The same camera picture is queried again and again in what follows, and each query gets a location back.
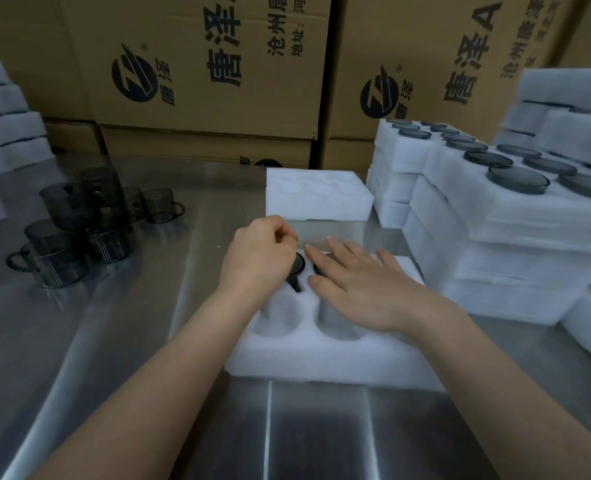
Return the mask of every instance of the stainless steel table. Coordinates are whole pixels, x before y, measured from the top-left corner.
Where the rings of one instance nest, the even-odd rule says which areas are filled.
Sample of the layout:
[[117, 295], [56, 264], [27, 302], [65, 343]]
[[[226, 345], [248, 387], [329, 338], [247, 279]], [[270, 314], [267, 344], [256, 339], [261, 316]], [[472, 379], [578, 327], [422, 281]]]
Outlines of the stainless steel table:
[[[62, 172], [102, 161], [63, 155]], [[124, 184], [170, 186], [187, 214], [139, 223], [138, 249], [62, 290], [4, 265], [46, 211], [55, 162], [0, 176], [0, 478], [22, 479], [191, 316], [214, 289], [234, 232], [264, 215], [265, 171], [180, 159], [114, 159]], [[293, 222], [300, 241], [328, 234], [408, 254], [402, 233], [366, 223]], [[591, 356], [559, 327], [476, 319], [591, 429]], [[492, 466], [445, 394], [230, 378], [214, 385], [173, 478], [490, 478]]]

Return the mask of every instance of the hand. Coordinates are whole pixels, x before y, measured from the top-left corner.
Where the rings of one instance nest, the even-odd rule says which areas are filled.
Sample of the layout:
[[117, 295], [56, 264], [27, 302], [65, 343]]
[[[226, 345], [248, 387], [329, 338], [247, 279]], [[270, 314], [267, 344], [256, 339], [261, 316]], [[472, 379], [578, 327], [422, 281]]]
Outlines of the hand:
[[359, 244], [327, 238], [333, 260], [313, 246], [304, 250], [324, 276], [313, 274], [313, 291], [338, 312], [363, 328], [401, 331], [413, 338], [416, 326], [457, 306], [407, 276], [396, 259], [377, 250], [380, 261]]
[[262, 306], [287, 279], [296, 259], [297, 239], [280, 216], [255, 219], [239, 228], [220, 271], [220, 289]]

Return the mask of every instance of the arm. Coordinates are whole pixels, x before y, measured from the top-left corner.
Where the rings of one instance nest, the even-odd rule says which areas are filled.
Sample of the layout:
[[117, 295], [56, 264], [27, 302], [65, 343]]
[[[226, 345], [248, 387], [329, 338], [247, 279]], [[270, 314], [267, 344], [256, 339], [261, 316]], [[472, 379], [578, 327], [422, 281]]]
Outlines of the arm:
[[538, 387], [456, 304], [354, 242], [306, 246], [322, 276], [309, 284], [359, 326], [409, 335], [503, 479], [591, 479], [591, 434]]
[[296, 241], [277, 216], [238, 230], [216, 291], [31, 480], [167, 478], [244, 328], [287, 277]]

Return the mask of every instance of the left hand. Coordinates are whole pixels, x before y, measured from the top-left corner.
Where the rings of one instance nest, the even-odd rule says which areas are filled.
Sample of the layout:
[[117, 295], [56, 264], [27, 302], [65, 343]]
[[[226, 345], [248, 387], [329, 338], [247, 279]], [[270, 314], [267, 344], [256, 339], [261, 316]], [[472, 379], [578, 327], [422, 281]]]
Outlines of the left hand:
[[287, 279], [296, 259], [297, 234], [280, 216], [239, 228], [220, 272], [220, 289], [262, 306]]

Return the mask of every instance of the forearm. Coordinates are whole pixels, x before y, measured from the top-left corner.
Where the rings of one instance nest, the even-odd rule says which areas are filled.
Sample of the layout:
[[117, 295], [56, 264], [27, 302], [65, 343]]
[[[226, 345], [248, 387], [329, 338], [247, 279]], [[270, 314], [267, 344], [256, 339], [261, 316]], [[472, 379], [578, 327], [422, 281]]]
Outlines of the forearm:
[[591, 479], [591, 434], [459, 308], [418, 344], [503, 479]]
[[31, 476], [166, 478], [257, 304], [221, 290]]

